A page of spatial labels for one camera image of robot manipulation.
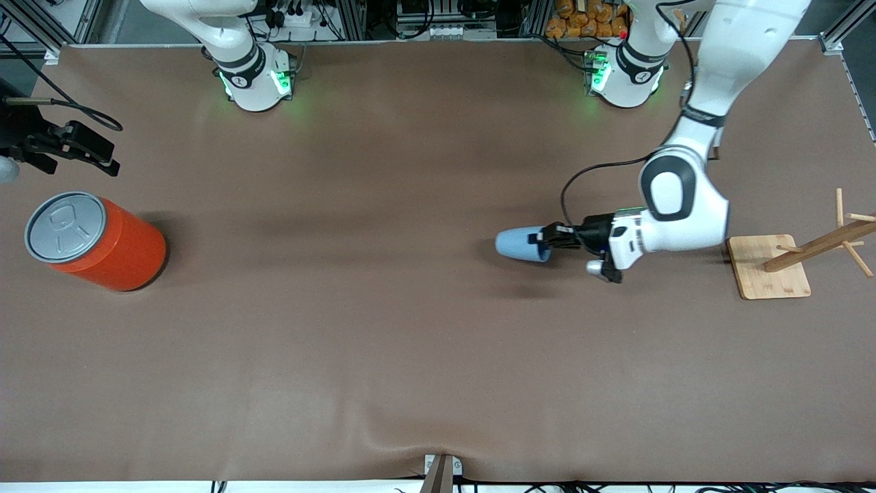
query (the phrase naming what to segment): wooden base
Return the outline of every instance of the wooden base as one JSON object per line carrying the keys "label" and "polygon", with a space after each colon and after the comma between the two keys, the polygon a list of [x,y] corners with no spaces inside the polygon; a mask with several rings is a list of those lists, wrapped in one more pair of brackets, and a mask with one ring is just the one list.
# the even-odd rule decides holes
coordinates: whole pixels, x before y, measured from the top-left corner
{"label": "wooden base", "polygon": [[734,236],[727,240],[739,294],[747,300],[799,298],[812,294],[803,264],[766,272],[763,263],[785,252],[778,245],[796,247],[789,234]]}

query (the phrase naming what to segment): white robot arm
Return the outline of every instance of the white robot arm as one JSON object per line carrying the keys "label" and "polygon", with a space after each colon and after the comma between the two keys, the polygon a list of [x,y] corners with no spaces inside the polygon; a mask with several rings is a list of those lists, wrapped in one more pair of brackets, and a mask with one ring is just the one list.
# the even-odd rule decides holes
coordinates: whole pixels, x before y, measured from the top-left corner
{"label": "white robot arm", "polygon": [[[508,247],[519,238],[512,234],[518,230],[503,232],[497,236],[497,250],[514,258],[545,261],[551,247],[584,247],[600,257],[588,262],[588,272],[620,282],[621,271],[643,254],[719,245],[730,203],[706,175],[709,151],[737,96],[775,60],[808,6],[809,0],[717,2],[700,43],[690,98],[672,134],[639,173],[646,207],[589,216],[580,226],[554,223],[529,231],[528,251]],[[646,13],[637,12],[640,17]],[[534,247],[537,255],[532,254]]]}
{"label": "white robot arm", "polygon": [[143,6],[192,33],[219,66],[225,91],[247,111],[264,111],[292,94],[289,53],[257,43],[238,16],[258,0],[140,0]]}

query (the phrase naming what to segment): brown table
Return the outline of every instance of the brown table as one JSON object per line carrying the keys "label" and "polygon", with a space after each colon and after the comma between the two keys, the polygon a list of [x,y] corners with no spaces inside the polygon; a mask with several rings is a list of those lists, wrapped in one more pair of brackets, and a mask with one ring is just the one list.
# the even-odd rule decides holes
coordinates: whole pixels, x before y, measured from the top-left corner
{"label": "brown table", "polygon": [[[623,111],[535,43],[315,46],[294,101],[248,114],[195,49],[64,50],[46,72],[124,123],[122,174],[2,190],[2,478],[376,478],[443,451],[491,481],[876,479],[876,303],[847,254],[807,263],[810,298],[745,302],[719,248],[619,286],[493,251],[558,219],[574,171],[661,142],[671,62]],[[731,234],[826,232],[836,187],[872,210],[876,149],[815,41],[743,94],[722,156]],[[587,175],[574,215],[641,204],[637,173]],[[68,189],[161,227],[162,277],[118,295],[33,260],[25,221]]]}

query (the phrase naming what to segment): brown tabletop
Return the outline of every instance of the brown tabletop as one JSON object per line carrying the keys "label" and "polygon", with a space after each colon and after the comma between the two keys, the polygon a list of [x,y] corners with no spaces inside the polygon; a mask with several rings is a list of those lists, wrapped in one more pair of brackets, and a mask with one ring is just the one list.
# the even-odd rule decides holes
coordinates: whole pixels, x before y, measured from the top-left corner
{"label": "brown tabletop", "polygon": [[[847,254],[806,264],[810,298],[746,302],[720,248],[622,285],[587,254],[493,251],[560,218],[579,168],[660,144],[671,62],[620,110],[540,44],[314,46],[295,99],[250,114],[196,49],[65,49],[46,72],[123,122],[122,173],[62,162],[0,190],[0,476],[377,478],[443,451],[489,481],[876,479],[876,291]],[[876,149],[815,41],[743,93],[721,155],[731,234],[827,232],[836,187],[873,209]],[[640,205],[638,170],[587,175],[573,215]],[[165,232],[152,286],[28,255],[28,216],[69,189]]]}

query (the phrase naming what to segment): orange can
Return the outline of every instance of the orange can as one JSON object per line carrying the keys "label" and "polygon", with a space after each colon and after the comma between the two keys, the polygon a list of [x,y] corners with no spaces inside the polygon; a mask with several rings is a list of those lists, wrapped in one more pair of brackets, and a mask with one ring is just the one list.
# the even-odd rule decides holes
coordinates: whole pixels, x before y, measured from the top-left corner
{"label": "orange can", "polygon": [[46,200],[27,221],[27,251],[49,267],[114,291],[132,291],[158,276],[164,235],[111,201],[87,192]]}

